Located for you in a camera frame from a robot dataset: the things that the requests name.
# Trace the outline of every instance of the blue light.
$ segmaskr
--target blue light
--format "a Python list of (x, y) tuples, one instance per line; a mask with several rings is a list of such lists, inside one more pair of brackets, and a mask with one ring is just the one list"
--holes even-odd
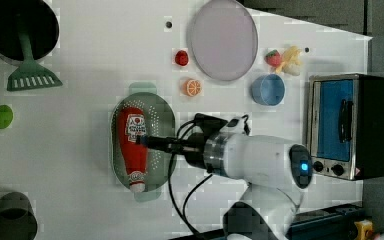
[(303, 171), (307, 171), (307, 170), (308, 170), (308, 165), (305, 164), (305, 163), (301, 164), (301, 169), (302, 169)]

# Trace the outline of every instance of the round plate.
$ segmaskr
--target round plate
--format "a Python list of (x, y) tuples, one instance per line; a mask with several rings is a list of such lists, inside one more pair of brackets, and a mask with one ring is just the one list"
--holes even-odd
[(242, 77), (257, 56), (254, 20), (235, 0), (212, 0), (204, 5), (192, 22), (190, 41), (199, 67), (217, 80)]
[[(130, 95), (119, 103), (114, 110), (111, 119), (112, 138), (112, 165), (118, 180), (130, 188), (129, 176), (126, 172), (123, 154), (120, 149), (120, 142), (117, 131), (117, 116), (126, 107), (136, 107), (143, 111), (148, 135), (156, 137), (174, 137), (175, 119), (174, 113), (168, 103), (156, 94), (139, 92)], [(171, 154), (148, 149), (148, 157), (145, 174), (145, 192), (155, 190), (167, 182), (169, 176), (169, 162)], [(174, 162), (170, 175), (173, 173), (176, 162)]]
[(43, 1), (0, 0), (0, 54), (12, 60), (24, 60), (15, 17), (21, 14), (29, 31), (34, 59), (48, 55), (58, 41), (58, 20)]

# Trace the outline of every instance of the green ball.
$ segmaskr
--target green ball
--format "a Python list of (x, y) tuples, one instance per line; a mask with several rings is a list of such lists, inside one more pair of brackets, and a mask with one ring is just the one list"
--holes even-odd
[(7, 105), (0, 106), (0, 129), (7, 128), (14, 118), (12, 109)]

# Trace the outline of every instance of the black pot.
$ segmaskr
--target black pot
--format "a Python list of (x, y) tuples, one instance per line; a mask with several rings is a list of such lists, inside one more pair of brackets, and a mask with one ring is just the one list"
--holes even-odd
[(20, 14), (29, 31), (34, 59), (46, 56), (58, 41), (58, 20), (42, 0), (0, 0), (0, 54), (16, 61), (24, 59), (15, 16)]
[(37, 221), (29, 199), (13, 192), (0, 199), (0, 240), (33, 240)]

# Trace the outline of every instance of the white table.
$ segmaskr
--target white table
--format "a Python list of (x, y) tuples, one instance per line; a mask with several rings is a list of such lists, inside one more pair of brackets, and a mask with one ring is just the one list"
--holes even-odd
[[(190, 234), (162, 196), (138, 203), (118, 183), (110, 165), (110, 116), (136, 81), (156, 84), (173, 108), (177, 127), (195, 113), (222, 118), (248, 113), (253, 135), (265, 134), (303, 143), (305, 87), (313, 74), (366, 73), (369, 38), (315, 24), (249, 10), (259, 33), (259, 52), (250, 72), (230, 83), (209, 79), (194, 61), (184, 69), (173, 54), (186, 44), (186, 27), (206, 1), (95, 0), (48, 1), (60, 21), (60, 39), (42, 61), (59, 73), (62, 88), (10, 93), (7, 77), (16, 69), (0, 59), (0, 105), (15, 118), (0, 130), (0, 196), (25, 193), (40, 224), (37, 240), (168, 239)], [(173, 28), (165, 29), (172, 20)], [(251, 82), (269, 72), (265, 53), (291, 45), (302, 54), (299, 77), (281, 74), (286, 96), (265, 107), (249, 96)], [(202, 80), (200, 96), (179, 91), (187, 77)], [(173, 176), (179, 205), (204, 176), (182, 157)], [(221, 228), (224, 212), (245, 191), (243, 181), (213, 177), (191, 198), (190, 222), (199, 231)], [(362, 182), (315, 176), (301, 211), (361, 201)]]

